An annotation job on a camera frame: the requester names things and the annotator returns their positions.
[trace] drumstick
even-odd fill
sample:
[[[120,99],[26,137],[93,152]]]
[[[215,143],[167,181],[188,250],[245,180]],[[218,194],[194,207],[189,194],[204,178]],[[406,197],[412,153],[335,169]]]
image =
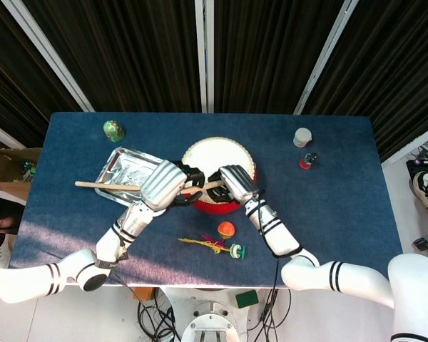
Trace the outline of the drumstick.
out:
[[[124,191],[140,191],[138,185],[122,185],[122,184],[104,184],[104,183],[95,183],[95,182],[82,182],[76,180],[74,182],[77,187],[95,187],[98,189],[107,189],[107,190],[124,190]],[[214,187],[219,187],[224,185],[222,180],[216,180],[214,182],[206,183],[203,188],[199,187],[185,187],[180,191],[181,194],[191,194],[201,190],[213,189]]]

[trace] drum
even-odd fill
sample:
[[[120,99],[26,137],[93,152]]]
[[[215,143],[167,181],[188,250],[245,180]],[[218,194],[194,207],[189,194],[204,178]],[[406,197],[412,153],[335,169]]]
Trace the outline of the drum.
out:
[[[189,147],[182,162],[190,167],[197,167],[208,179],[219,167],[225,165],[241,165],[255,181],[255,164],[249,152],[234,140],[222,137],[206,138]],[[240,208],[231,203],[216,203],[203,191],[203,195],[193,204],[197,209],[209,214],[225,214]]]

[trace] table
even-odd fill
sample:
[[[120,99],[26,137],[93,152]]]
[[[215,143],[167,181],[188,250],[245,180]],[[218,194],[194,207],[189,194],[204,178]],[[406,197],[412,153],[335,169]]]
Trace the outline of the table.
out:
[[[106,120],[124,127],[122,141],[106,139]],[[299,127],[312,131],[311,146],[292,144]],[[220,113],[54,113],[11,267],[55,262],[82,248],[95,251],[126,208],[73,184],[94,181],[114,148],[179,160],[194,142],[212,136],[234,139],[248,149],[266,200],[321,264],[339,260],[387,274],[389,260],[401,247],[368,118]],[[318,154],[311,170],[298,165],[307,152]],[[224,220],[237,228],[232,242],[247,247],[244,260],[178,241],[216,237]],[[121,261],[117,272],[132,286],[260,288],[271,287],[274,279],[275,260],[243,209],[214,216],[193,207],[171,208],[154,219],[128,253],[130,259]],[[277,285],[283,286],[280,277]]]

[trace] cardboard box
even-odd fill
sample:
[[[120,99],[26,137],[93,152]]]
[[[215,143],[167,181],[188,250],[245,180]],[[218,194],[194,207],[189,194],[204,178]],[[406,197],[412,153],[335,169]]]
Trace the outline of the cardboard box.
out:
[[[13,182],[22,179],[23,164],[26,160],[37,163],[41,148],[0,150],[0,190],[8,192],[26,201],[29,197],[31,183]]]

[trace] metal tray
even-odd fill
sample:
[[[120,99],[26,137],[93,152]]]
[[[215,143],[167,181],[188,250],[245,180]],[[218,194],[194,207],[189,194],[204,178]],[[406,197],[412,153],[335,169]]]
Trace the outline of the metal tray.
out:
[[[96,179],[98,183],[139,185],[151,175],[163,160],[130,148],[118,147],[108,158]],[[95,189],[97,194],[114,202],[130,206],[141,200],[139,191]]]

